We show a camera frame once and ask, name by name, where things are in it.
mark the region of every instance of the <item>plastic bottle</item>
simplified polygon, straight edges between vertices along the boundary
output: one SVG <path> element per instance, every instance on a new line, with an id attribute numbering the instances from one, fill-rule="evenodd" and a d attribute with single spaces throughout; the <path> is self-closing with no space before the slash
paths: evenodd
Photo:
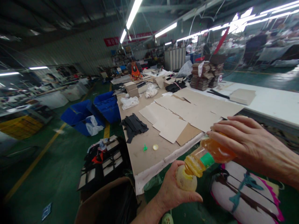
<path id="1" fill-rule="evenodd" d="M 199 148 L 186 157 L 185 172 L 200 178 L 214 163 L 228 163 L 235 157 L 234 152 L 206 136 L 200 141 Z"/>

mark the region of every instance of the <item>yellow floor line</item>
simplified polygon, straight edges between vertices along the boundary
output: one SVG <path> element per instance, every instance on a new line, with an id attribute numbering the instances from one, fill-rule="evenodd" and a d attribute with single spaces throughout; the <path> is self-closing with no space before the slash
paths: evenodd
<path id="1" fill-rule="evenodd" d="M 88 93 L 83 97 L 81 100 L 84 101 L 88 94 L 92 91 L 94 85 L 90 88 Z M 33 163 L 29 166 L 29 168 L 25 171 L 25 173 L 21 176 L 21 178 L 15 183 L 15 185 L 10 189 L 10 191 L 7 193 L 7 195 L 4 198 L 4 203 L 7 203 L 10 198 L 14 195 L 14 193 L 18 190 L 18 188 L 22 185 L 22 183 L 25 181 L 25 179 L 29 176 L 29 174 L 32 172 L 32 170 L 35 168 L 37 163 L 40 161 L 40 159 L 43 157 L 43 155 L 47 152 L 47 150 L 50 148 L 50 146 L 53 144 L 55 139 L 58 137 L 61 130 L 66 126 L 66 123 L 63 123 L 60 127 L 59 131 L 56 132 L 56 134 L 51 138 L 51 140 L 48 142 L 48 144 L 44 147 L 44 149 L 40 152 L 40 154 L 36 157 L 36 159 L 33 161 Z"/>
<path id="2" fill-rule="evenodd" d="M 109 91 L 112 91 L 112 83 L 110 83 Z M 106 127 L 104 129 L 104 138 L 110 137 L 110 124 L 106 121 Z"/>

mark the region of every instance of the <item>orange liquid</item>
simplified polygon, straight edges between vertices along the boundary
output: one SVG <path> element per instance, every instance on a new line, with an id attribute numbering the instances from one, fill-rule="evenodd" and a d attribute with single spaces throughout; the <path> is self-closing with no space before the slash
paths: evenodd
<path id="1" fill-rule="evenodd" d="M 211 138 L 202 140 L 199 148 L 206 149 L 214 158 L 215 163 L 228 163 L 237 157 L 233 151 Z"/>
<path id="2" fill-rule="evenodd" d="M 236 157 L 236 154 L 225 148 L 215 140 L 206 138 L 201 140 L 200 146 L 185 159 L 185 172 L 188 175 L 202 177 L 206 167 L 200 160 L 206 153 L 210 153 L 215 163 L 228 163 Z"/>

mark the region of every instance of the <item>green floor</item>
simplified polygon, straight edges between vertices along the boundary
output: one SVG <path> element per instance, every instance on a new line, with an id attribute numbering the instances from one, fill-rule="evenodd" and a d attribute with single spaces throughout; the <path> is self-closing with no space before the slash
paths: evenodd
<path id="1" fill-rule="evenodd" d="M 270 87 L 287 91 L 299 91 L 299 69 L 269 69 L 255 74 L 251 72 L 234 72 L 224 78 L 224 81 L 240 82 L 249 85 Z M 109 90 L 109 85 L 97 83 L 86 99 L 93 99 Z M 37 145 L 40 147 L 32 157 L 24 159 L 22 162 L 1 171 L 0 189 L 1 195 L 5 196 L 14 184 L 24 174 L 26 169 L 34 161 L 50 139 L 55 135 L 63 122 L 60 120 L 61 114 L 71 104 L 80 102 L 73 101 L 64 107 L 55 109 L 56 117 L 36 135 L 19 142 L 12 150 L 25 148 L 26 146 Z M 110 135 L 124 135 L 118 124 L 110 126 Z M 76 191 L 79 180 L 80 169 L 83 165 L 83 158 L 88 147 L 101 139 L 104 131 L 93 137 L 85 137 L 72 127 L 65 127 L 63 133 L 58 135 L 48 151 L 18 188 L 9 202 L 6 204 L 10 208 L 10 214 L 16 223 L 33 224 L 41 223 L 42 210 L 49 203 L 52 204 L 52 213 L 43 223 L 73 223 L 79 206 L 79 193 Z M 165 168 L 161 172 L 163 177 L 167 171 Z M 207 192 L 209 181 L 205 178 L 200 180 L 200 193 L 204 194 L 204 205 L 197 203 L 183 204 L 173 212 L 175 223 L 236 223 L 231 215 L 224 213 L 221 208 L 215 206 L 210 194 Z M 150 200 L 158 191 L 159 186 L 146 192 L 146 198 Z M 279 196 L 281 200 L 281 210 L 286 218 L 286 223 L 292 220 L 299 220 L 299 194 L 293 188 L 286 187 Z"/>
<path id="2" fill-rule="evenodd" d="M 286 91 L 299 91 L 299 67 L 268 68 L 263 71 L 238 70 L 225 77 L 223 81 Z"/>
<path id="3" fill-rule="evenodd" d="M 109 85 L 96 84 L 86 99 L 93 99 L 109 91 Z M 64 107 L 55 109 L 56 117 L 34 136 L 16 144 L 12 150 L 23 149 L 27 146 L 37 145 L 39 151 L 33 157 L 1 171 L 1 194 L 7 192 L 23 175 L 34 161 L 39 152 L 55 135 L 63 121 L 60 116 L 70 105 L 81 100 L 69 102 Z M 111 125 L 110 135 L 123 136 L 122 128 L 118 124 Z M 79 207 L 79 193 L 77 184 L 80 169 L 88 147 L 103 138 L 104 130 L 96 136 L 86 137 L 72 127 L 65 127 L 63 133 L 58 135 L 51 147 L 7 203 L 11 216 L 16 223 L 41 223 L 41 214 L 44 207 L 52 204 L 52 214 L 43 223 L 74 223 Z"/>

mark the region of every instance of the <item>orange vest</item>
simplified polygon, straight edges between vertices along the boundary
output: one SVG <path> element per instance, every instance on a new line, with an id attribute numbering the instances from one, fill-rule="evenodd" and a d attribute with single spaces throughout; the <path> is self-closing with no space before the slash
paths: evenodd
<path id="1" fill-rule="evenodd" d="M 133 66 L 132 66 L 132 74 L 131 75 L 132 75 L 132 79 L 135 80 L 135 81 L 137 81 L 139 78 L 142 77 L 142 75 L 140 74 L 137 66 L 136 66 L 136 69 L 137 69 L 137 71 L 133 71 Z"/>

